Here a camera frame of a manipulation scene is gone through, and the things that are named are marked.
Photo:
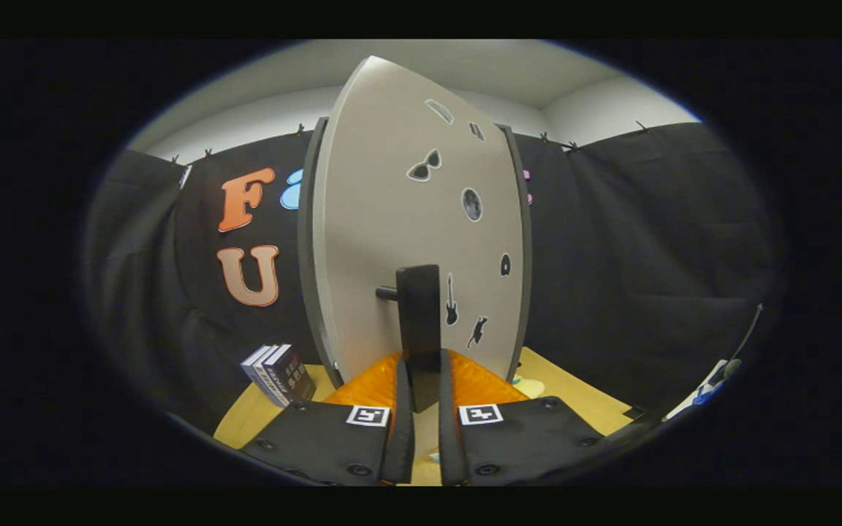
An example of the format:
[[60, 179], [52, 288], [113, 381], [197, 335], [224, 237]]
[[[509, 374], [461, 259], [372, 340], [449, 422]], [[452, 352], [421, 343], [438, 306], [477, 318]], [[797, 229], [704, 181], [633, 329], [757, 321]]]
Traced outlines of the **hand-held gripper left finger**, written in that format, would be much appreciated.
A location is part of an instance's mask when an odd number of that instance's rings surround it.
[[406, 363], [395, 353], [321, 402], [293, 402], [240, 451], [322, 485], [408, 484], [414, 417]]

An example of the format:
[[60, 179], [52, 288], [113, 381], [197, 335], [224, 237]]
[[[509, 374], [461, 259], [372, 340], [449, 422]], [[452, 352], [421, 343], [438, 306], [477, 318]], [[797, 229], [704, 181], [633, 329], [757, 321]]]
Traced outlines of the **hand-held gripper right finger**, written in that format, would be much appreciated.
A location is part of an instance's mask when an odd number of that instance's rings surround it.
[[448, 349], [440, 364], [441, 485], [549, 485], [612, 448], [561, 397], [525, 397]]

